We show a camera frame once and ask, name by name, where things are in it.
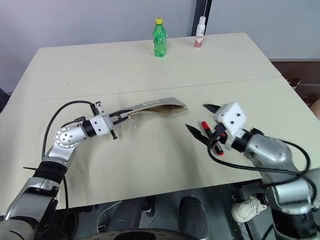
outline floor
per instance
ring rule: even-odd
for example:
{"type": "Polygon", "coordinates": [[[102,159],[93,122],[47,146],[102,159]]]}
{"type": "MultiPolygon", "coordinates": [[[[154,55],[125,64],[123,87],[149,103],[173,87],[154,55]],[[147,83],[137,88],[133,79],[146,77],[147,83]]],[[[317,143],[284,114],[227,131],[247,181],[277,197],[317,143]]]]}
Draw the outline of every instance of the floor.
{"type": "MultiPolygon", "coordinates": [[[[246,197],[256,191],[255,186],[245,186],[241,190],[232,184],[221,186],[206,187],[177,191],[160,194],[155,197],[155,214],[153,217],[141,216],[139,228],[156,228],[178,231],[178,210],[181,198],[193,195],[197,197],[205,209],[207,222],[209,224],[210,239],[231,239],[231,240],[250,240],[249,234],[253,239],[259,240],[267,228],[272,223],[271,212],[269,209],[262,212],[255,219],[248,222],[248,225],[239,224],[232,219],[231,206],[232,196],[241,195],[246,197]]],[[[75,235],[76,240],[85,238],[98,233],[98,226],[103,226],[116,211],[119,202],[100,204],[96,211],[81,213],[79,216],[79,226],[75,235]]],[[[275,240],[273,233],[268,240],[275,240]]]]}

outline shoe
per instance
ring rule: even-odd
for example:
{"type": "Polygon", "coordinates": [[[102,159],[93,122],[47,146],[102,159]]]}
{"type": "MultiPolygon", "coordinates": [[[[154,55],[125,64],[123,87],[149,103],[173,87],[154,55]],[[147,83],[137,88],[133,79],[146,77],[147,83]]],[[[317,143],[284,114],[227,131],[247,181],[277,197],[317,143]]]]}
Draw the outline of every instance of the shoe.
{"type": "Polygon", "coordinates": [[[253,219],[266,208],[267,205],[261,204],[256,197],[250,196],[247,200],[233,205],[231,214],[236,222],[245,223],[253,219]]]}

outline gray wall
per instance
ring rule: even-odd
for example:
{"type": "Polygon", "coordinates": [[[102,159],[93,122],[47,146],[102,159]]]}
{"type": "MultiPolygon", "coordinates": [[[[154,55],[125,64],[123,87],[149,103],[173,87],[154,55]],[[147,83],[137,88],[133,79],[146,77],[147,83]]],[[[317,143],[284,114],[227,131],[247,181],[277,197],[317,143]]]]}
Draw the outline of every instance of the gray wall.
{"type": "Polygon", "coordinates": [[[37,49],[190,36],[195,0],[0,0],[0,88],[13,91],[37,49]]]}
{"type": "Polygon", "coordinates": [[[247,33],[271,60],[320,59],[319,0],[213,0],[206,34],[247,33]]]}

